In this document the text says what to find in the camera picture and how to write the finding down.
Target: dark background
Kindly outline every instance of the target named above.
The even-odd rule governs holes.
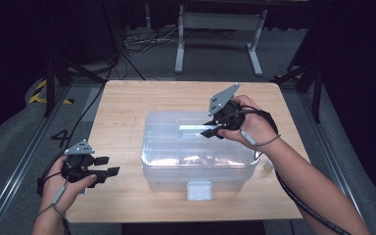
[[[376,1],[328,6],[334,7],[332,14],[270,12],[266,27],[310,27],[294,63],[321,56],[324,85],[376,185]],[[175,24],[175,7],[152,7],[152,28]],[[0,1],[0,124],[24,108],[26,90],[53,55],[89,64],[115,53],[105,10],[98,1]],[[121,29],[146,26],[143,4],[117,3],[113,11]]]

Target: transparent bin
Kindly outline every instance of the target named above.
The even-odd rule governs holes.
[[[259,161],[242,144],[201,135],[206,112],[151,112],[142,146],[143,173],[154,191],[187,191],[189,183],[240,190]]]

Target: cord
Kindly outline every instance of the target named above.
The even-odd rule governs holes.
[[[109,77],[110,77],[110,75],[111,75],[111,72],[112,72],[112,68],[109,70],[109,73],[108,73],[108,75],[106,76],[106,82],[104,82],[104,83],[102,84],[102,86],[100,87],[99,91],[98,91],[97,94],[96,94],[96,97],[94,97],[93,101],[90,103],[90,105],[87,107],[87,109],[83,112],[83,114],[78,118],[77,122],[75,123],[74,128],[73,128],[72,131],[71,131],[69,141],[67,142],[67,147],[69,147],[70,141],[72,140],[72,135],[74,134],[76,128],[78,127],[78,124],[79,124],[80,121],[84,118],[84,116],[87,114],[87,112],[90,110],[90,108],[91,108],[91,107],[93,106],[93,104],[96,102],[97,98],[100,96],[100,94],[102,93],[103,89],[105,88],[107,81],[109,81]]]
[[[257,144],[256,141],[251,138],[245,131],[241,130],[241,126],[240,126],[240,130],[241,130],[241,133],[243,135],[243,137],[252,145],[254,145],[255,147],[258,147],[258,146],[262,146],[262,145],[266,145],[266,144],[269,144],[271,142],[273,142],[274,140],[280,138],[280,135],[278,134],[278,130],[277,130],[277,126],[274,122],[274,120],[271,118],[271,115],[270,113],[267,113],[263,110],[258,110],[254,107],[251,107],[251,106],[241,106],[240,107],[241,109],[243,108],[250,108],[250,110],[241,110],[239,112],[235,112],[235,113],[232,113],[232,114],[229,114],[225,117],[223,117],[222,119],[229,119],[233,116],[237,116],[237,115],[240,115],[240,114],[257,114],[263,118],[265,118],[271,125],[271,127],[273,128],[273,130],[276,132],[277,136],[274,137],[273,139],[267,141],[267,142],[264,142],[262,144]],[[337,234],[342,234],[342,235],[351,235],[349,232],[347,232],[346,230],[344,230],[343,228],[339,227],[338,225],[334,224],[333,222],[327,220],[326,218],[322,217],[321,215],[319,215],[317,212],[315,212],[314,210],[312,210],[310,207],[308,207],[306,204],[304,204],[293,192],[292,190],[286,185],[286,183],[283,181],[283,179],[280,177],[280,175],[276,172],[276,177],[280,183],[280,185],[282,186],[282,188],[284,189],[284,191],[286,192],[286,194],[298,205],[298,207],[300,207],[302,210],[304,210],[305,212],[307,212],[309,215],[311,215],[313,218],[315,218],[316,220],[318,220],[320,223],[324,224],[326,227],[328,227],[329,229],[331,229],[332,231],[336,232]]]
[[[328,219],[322,217],[317,212],[312,210],[310,207],[308,207],[306,204],[304,204],[293,192],[292,190],[286,185],[286,183],[283,181],[283,179],[280,177],[280,175],[276,172],[276,177],[279,180],[280,185],[282,186],[283,190],[286,192],[286,194],[300,207],[302,210],[307,212],[310,216],[318,220],[320,223],[331,229],[332,231],[336,232],[337,234],[342,235],[351,235],[351,233],[347,232],[343,228],[339,227],[338,225],[334,224],[333,222],[329,221]]]
[[[177,42],[176,40],[172,40],[174,35],[176,34],[178,27],[174,28],[171,31],[167,31],[164,34],[161,34],[159,31],[156,32],[155,36],[152,36],[154,33],[146,32],[148,35],[144,38],[141,38],[141,34],[129,34],[126,35],[123,39],[124,45],[128,46],[136,46],[139,45],[138,49],[130,49],[125,48],[128,53],[139,53],[139,52],[147,52],[158,45],[166,44],[167,42]]]
[[[295,226],[293,225],[293,221],[292,221],[292,219],[289,220],[289,224],[291,225],[292,235],[295,235]]]
[[[139,76],[143,79],[143,80],[146,80],[146,78],[139,72],[139,70],[130,62],[130,60],[122,53],[120,52],[123,57],[130,63],[131,66],[133,66],[133,68],[136,70],[136,72],[139,74]]]
[[[58,172],[58,173],[51,174],[50,176],[46,177],[42,183],[45,184],[45,182],[47,182],[48,179],[50,179],[50,178],[52,178],[52,177],[54,177],[54,176],[56,176],[56,175],[62,174],[62,173],[63,173],[63,172],[60,171],[60,172]]]
[[[255,153],[253,154],[253,159],[254,159],[255,161],[257,161],[257,160],[260,158],[260,156],[263,154],[263,152],[259,152],[259,154],[256,156],[256,154],[257,154],[258,152],[259,152],[259,151],[255,150]]]
[[[120,75],[118,74],[118,70],[116,69],[116,66],[114,66],[114,69],[115,69],[115,72],[116,72],[116,75],[117,75],[117,79],[118,79],[118,80],[121,80],[121,79],[120,79]]]
[[[34,222],[36,221],[36,219],[41,216],[43,213],[47,212],[48,210],[50,209],[53,209],[54,212],[56,212],[63,220],[63,227],[64,227],[64,234],[66,235],[71,235],[71,232],[70,232],[70,223],[69,221],[67,220],[66,218],[66,214],[65,213],[61,213],[57,208],[56,208],[56,205],[57,203],[60,201],[61,197],[63,196],[64,192],[66,191],[66,185],[67,183],[69,182],[68,179],[66,179],[66,181],[64,182],[63,186],[60,187],[60,189],[58,190],[58,192],[56,193],[56,195],[54,196],[53,200],[51,201],[51,205],[48,206],[47,208],[45,208],[44,210],[40,211],[38,213],[38,215],[36,216]]]
[[[124,61],[122,58],[120,58],[122,61],[123,61],[123,63],[124,63],[124,71],[125,71],[125,74],[124,74],[124,76],[122,76],[121,78],[119,78],[119,75],[118,75],[118,71],[116,70],[116,73],[117,73],[117,78],[119,78],[120,80],[123,80],[123,79],[125,79],[126,77],[127,77],[127,75],[129,74],[129,72],[128,72],[128,70],[127,70],[127,62],[126,61]]]

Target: person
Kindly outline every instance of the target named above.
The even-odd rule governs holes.
[[[233,100],[244,106],[260,110],[260,107],[248,96],[233,97]],[[256,143],[266,143],[261,146],[253,146],[242,134],[245,131]],[[241,130],[220,129],[218,135],[242,143],[252,150],[258,150],[267,155],[272,161],[276,172],[281,176],[286,185],[307,206],[318,212],[321,216],[340,226],[351,234],[370,234],[364,221],[358,214],[350,200],[338,189],[338,187],[323,175],[319,170],[300,156],[290,145],[278,137],[270,124],[256,114],[245,114],[245,120]],[[52,167],[49,175],[60,171],[65,157],[60,158]],[[83,178],[72,184],[67,184],[66,191],[56,204],[55,209],[40,214],[36,219],[33,234],[63,234],[62,217],[72,205],[78,193],[94,182],[92,176]],[[54,196],[60,187],[66,183],[61,176],[52,177],[44,186],[44,194],[40,211],[51,205]],[[336,234],[331,229],[320,223],[311,215],[300,210],[304,220],[314,234]]]

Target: aluminum rail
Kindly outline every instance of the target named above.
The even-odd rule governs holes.
[[[340,165],[338,164],[335,154],[332,151],[331,145],[329,144],[328,138],[325,135],[325,131],[322,128],[322,125],[317,123],[312,115],[311,111],[311,102],[307,97],[307,94],[300,93],[298,94],[299,98],[304,106],[305,113],[310,120],[310,124],[313,127],[316,136],[319,139],[323,152],[326,156],[326,164],[331,173],[331,180],[343,191],[343,193],[352,201],[359,215],[362,217],[362,214],[359,210],[358,204],[353,196],[353,191],[351,190],[350,185],[348,184],[343,172],[341,171]]]
[[[0,196],[0,222],[2,217],[4,216],[6,210],[8,209],[9,205],[11,204],[12,200],[14,199],[15,194],[17,193],[18,189],[20,188],[21,183],[24,180],[24,177],[34,160],[36,152],[41,145],[42,138],[46,133],[49,125],[51,124],[52,120],[54,119],[57,110],[63,104],[63,101],[67,98],[67,95],[70,91],[70,88],[67,86],[60,87],[60,91],[56,98],[56,105],[54,110],[48,117],[45,117],[39,124],[37,130],[35,131],[31,142],[27,146],[25,152],[23,153],[20,162],[18,163],[17,167],[15,168],[14,172],[12,173],[11,177],[9,178],[8,182],[6,183],[4,190]]]

